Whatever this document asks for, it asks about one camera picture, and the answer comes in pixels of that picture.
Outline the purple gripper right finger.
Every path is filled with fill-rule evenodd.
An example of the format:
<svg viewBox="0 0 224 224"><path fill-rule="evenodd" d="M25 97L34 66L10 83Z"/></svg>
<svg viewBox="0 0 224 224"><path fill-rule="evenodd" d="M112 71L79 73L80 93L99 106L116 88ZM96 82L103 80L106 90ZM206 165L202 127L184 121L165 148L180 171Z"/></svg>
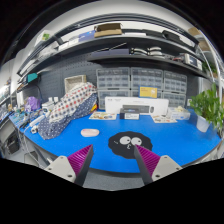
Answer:
<svg viewBox="0 0 224 224"><path fill-rule="evenodd" d="M134 156L145 185L182 169L168 155L159 156L139 145L134 146Z"/></svg>

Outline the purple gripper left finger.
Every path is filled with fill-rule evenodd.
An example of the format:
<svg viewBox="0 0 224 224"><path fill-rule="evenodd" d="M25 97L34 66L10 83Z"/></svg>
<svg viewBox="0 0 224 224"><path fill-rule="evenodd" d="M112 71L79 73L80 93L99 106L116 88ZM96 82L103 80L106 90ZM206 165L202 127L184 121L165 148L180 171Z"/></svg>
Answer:
<svg viewBox="0 0 224 224"><path fill-rule="evenodd" d="M68 157L59 156L45 168L45 171L82 186L93 154L93 146L86 146Z"/></svg>

